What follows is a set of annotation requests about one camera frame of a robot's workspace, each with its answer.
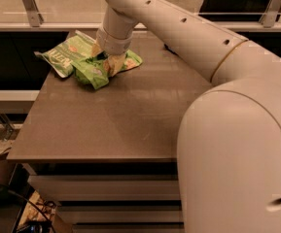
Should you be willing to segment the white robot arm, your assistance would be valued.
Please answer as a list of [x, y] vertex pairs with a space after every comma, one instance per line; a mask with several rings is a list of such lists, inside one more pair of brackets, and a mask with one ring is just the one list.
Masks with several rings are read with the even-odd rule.
[[165, 0], [105, 1], [103, 50], [126, 52], [142, 23], [213, 86], [178, 132], [185, 232], [281, 233], [281, 58]]

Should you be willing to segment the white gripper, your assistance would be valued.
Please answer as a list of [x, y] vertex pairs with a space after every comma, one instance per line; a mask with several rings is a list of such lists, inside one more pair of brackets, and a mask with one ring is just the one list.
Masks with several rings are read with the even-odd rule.
[[99, 28], [96, 33], [96, 42], [92, 45], [91, 56], [96, 57], [105, 51], [110, 54], [103, 62], [103, 67], [109, 77], [114, 77], [123, 67], [125, 53], [132, 40], [132, 34], [123, 39], [116, 38]]

